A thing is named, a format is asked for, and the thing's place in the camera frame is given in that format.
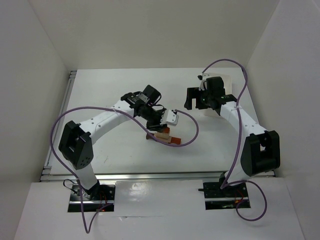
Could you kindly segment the striped light wood block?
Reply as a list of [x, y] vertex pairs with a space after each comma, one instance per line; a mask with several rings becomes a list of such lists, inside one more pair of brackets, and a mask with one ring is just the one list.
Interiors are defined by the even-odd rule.
[[161, 143], [161, 144], [164, 144], [164, 145], [170, 145], [171, 144], [171, 141], [170, 140], [166, 140], [166, 139], [157, 138], [156, 141], [158, 143]]

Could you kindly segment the orange arch block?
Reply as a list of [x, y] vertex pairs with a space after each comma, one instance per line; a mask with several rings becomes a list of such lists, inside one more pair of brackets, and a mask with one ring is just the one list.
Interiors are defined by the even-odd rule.
[[180, 138], [178, 138], [178, 137], [171, 137], [170, 138], [170, 144], [175, 144], [175, 145], [180, 145], [181, 144], [181, 139]]

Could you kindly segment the long light wood block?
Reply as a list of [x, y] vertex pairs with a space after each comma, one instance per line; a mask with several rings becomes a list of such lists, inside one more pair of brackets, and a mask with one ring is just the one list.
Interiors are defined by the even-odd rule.
[[164, 135], [165, 135], [165, 134], [166, 134], [166, 133], [156, 132], [156, 133], [154, 134], [154, 137], [157, 138], [157, 139], [163, 139], [163, 140], [164, 140]]

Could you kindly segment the reddish brown wedge block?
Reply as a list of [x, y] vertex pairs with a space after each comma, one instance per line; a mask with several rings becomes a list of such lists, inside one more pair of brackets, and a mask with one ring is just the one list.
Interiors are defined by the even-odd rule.
[[163, 134], [169, 134], [170, 133], [170, 128], [169, 127], [166, 127], [162, 130], [162, 133]]

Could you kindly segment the tan rectangular block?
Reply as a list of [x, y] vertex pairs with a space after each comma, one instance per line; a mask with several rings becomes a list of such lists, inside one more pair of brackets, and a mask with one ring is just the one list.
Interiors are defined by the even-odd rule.
[[164, 134], [164, 135], [163, 135], [163, 139], [164, 139], [165, 141], [167, 141], [167, 142], [170, 142], [171, 139], [172, 139], [172, 137], [171, 137], [169, 134]]

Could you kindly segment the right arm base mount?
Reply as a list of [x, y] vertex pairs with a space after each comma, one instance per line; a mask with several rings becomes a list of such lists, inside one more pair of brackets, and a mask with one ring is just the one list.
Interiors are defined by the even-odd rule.
[[204, 182], [203, 187], [198, 189], [204, 195], [206, 210], [228, 210], [250, 208], [250, 200], [245, 183], [228, 186], [220, 189], [218, 182]]

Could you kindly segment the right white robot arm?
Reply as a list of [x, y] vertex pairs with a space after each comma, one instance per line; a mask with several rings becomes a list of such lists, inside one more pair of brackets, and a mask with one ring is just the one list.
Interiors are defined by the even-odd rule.
[[221, 190], [233, 188], [263, 172], [280, 167], [280, 136], [259, 125], [239, 104], [239, 99], [226, 94], [220, 76], [198, 76], [199, 87], [187, 88], [184, 107], [191, 110], [192, 102], [199, 110], [212, 109], [238, 133], [238, 143], [232, 165], [219, 179]]

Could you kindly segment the dark brown notched block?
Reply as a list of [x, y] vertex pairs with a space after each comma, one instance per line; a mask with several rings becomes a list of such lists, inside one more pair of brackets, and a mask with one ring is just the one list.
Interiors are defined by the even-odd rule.
[[147, 140], [154, 140], [155, 139], [155, 136], [153, 133], [150, 133], [150, 134], [146, 134], [146, 137], [145, 137]]

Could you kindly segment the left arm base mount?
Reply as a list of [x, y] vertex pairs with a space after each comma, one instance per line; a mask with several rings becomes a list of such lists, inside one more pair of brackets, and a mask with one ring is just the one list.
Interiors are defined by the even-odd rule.
[[[71, 181], [66, 184], [66, 180], [63, 182], [63, 186], [70, 190], [70, 197], [68, 203], [69, 213], [81, 212], [81, 196], [78, 184], [75, 181]], [[113, 212], [115, 207], [115, 183], [100, 183], [101, 190], [95, 193], [93, 196], [88, 195], [84, 190], [82, 191], [83, 210], [84, 212], [95, 212], [96, 210], [104, 207], [102, 212]]]

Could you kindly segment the white plastic bin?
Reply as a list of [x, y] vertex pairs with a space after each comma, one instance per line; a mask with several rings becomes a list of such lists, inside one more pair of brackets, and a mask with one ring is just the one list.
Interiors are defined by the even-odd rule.
[[[228, 74], [222, 74], [218, 72], [209, 72], [209, 73], [204, 73], [203, 74], [204, 78], [209, 78], [209, 77], [221, 77], [223, 80], [223, 85], [225, 89], [225, 94], [229, 95], [232, 94], [232, 78]], [[204, 116], [207, 117], [212, 117], [212, 118], [220, 118], [220, 116], [217, 114], [215, 110], [212, 109], [205, 109], [204, 110]]]

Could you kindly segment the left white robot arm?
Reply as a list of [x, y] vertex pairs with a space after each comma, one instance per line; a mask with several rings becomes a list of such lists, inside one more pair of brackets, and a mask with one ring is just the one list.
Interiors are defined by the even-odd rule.
[[162, 122], [166, 108], [153, 108], [161, 97], [158, 90], [147, 85], [143, 91], [123, 95], [110, 111], [106, 110], [80, 123], [71, 120], [64, 126], [58, 149], [72, 164], [82, 189], [91, 199], [100, 190], [100, 183], [91, 165], [93, 145], [104, 134], [135, 117], [146, 120], [147, 130], [162, 132], [168, 126]]

